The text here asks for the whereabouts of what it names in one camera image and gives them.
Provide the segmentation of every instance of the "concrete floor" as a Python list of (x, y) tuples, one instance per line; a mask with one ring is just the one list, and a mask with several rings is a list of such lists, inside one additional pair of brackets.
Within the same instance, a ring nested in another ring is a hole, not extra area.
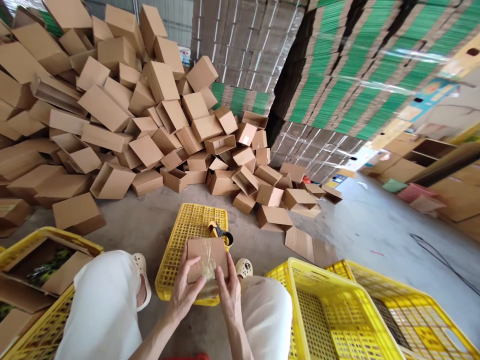
[[(365, 190), (358, 181), (368, 185)], [(480, 349), (480, 297), (449, 269), (419, 247), (408, 235), (415, 233), (434, 245), (465, 278), (480, 288), (480, 244), (438, 219), (411, 209), (396, 196), (382, 190), (377, 181), (359, 175), (339, 190), (344, 200), (337, 205), (320, 202), (322, 213), (312, 220), (290, 212), (299, 229), (336, 246), (339, 259), (347, 258), (434, 297), (465, 335)], [(193, 185), (177, 194), (163, 187), (136, 198), (132, 192), (121, 201), (101, 201), (107, 225), (86, 236), (105, 247), (141, 252), (147, 261), (153, 296), (139, 313), (145, 337), (166, 309), (155, 294), (154, 281), (182, 203), (197, 203), (228, 211), (235, 237), (231, 254), (251, 260), (254, 273), (263, 275), (298, 257), (283, 245), (284, 235), (258, 228), (255, 215), (232, 207), (228, 197), (210, 196), (204, 185)], [(42, 226), (54, 226), (52, 212), (38, 208), (28, 222), (2, 242), (10, 246)], [(221, 309), (194, 306), (167, 344), (161, 359), (206, 352), (210, 359), (230, 359), (230, 348)]]

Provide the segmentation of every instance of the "hand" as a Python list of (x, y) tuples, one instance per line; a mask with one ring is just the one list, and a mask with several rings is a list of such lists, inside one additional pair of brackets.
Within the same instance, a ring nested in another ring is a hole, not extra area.
[(199, 261), (200, 256), (187, 260), (187, 245), (185, 244), (180, 260), (180, 269), (173, 284), (167, 307), (167, 315), (172, 316), (173, 320), (178, 323), (188, 314), (197, 295), (207, 282), (207, 279), (201, 276), (195, 283), (187, 284), (190, 268)]
[(229, 252), (226, 253), (229, 281), (225, 283), (224, 272), (220, 266), (215, 269), (216, 282), (220, 292), (220, 307), (227, 325), (243, 325), (242, 306), (240, 301), (240, 281), (237, 277), (234, 261)]

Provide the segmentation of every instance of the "red object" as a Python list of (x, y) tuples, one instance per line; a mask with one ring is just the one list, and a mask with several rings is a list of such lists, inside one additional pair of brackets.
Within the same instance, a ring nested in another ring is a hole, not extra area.
[(165, 360), (210, 360), (210, 358), (206, 353), (201, 353), (195, 357), (169, 357)]
[(411, 203), (417, 198), (420, 197), (420, 195), (425, 195), (426, 197), (434, 197), (437, 195), (436, 192), (428, 190), (426, 187), (423, 187), (421, 185), (417, 185), (414, 183), (411, 183), (408, 185), (408, 187), (404, 188), (402, 191), (398, 193), (398, 197), (402, 199), (404, 202)]

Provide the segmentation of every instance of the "yellow plastic crate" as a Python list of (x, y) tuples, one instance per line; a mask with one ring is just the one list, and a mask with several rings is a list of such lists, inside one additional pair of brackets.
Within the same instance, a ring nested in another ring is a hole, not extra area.
[(292, 298), (289, 359), (404, 359), (357, 283), (292, 257), (265, 276), (282, 283)]
[[(32, 246), (35, 241), (43, 238), (44, 235), (42, 235), (41, 231), (49, 231), (62, 239), (87, 248), (94, 256), (104, 252), (103, 247), (83, 237), (46, 226), (32, 232), (15, 245), (0, 252), (0, 270)], [(74, 293), (75, 288), (72, 284), (1, 359), (53, 359), (55, 351), (59, 347), (60, 341), (62, 341)]]
[[(327, 270), (360, 284), (385, 308), (388, 327), (401, 332), (394, 337), (406, 341), (405, 347), (415, 355), (433, 360), (480, 360), (479, 351), (428, 294), (350, 260), (339, 261)], [(413, 359), (408, 351), (405, 357)]]
[[(156, 293), (161, 300), (169, 301), (172, 296), (185, 243), (191, 238), (209, 238), (207, 227), (211, 221), (216, 221), (222, 230), (228, 231), (229, 218), (226, 210), (194, 203), (181, 205), (155, 279)], [(219, 302), (217, 296), (199, 299), (194, 304), (215, 306)]]

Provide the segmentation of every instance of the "white pants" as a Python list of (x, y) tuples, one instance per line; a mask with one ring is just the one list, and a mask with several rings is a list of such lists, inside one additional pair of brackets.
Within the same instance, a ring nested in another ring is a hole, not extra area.
[[(75, 296), (55, 359), (127, 360), (142, 343), (137, 318), (141, 280), (132, 256), (122, 250), (103, 253), (85, 265), (73, 283)], [(282, 284), (246, 277), (241, 309), (254, 359), (287, 359), (293, 311)]]

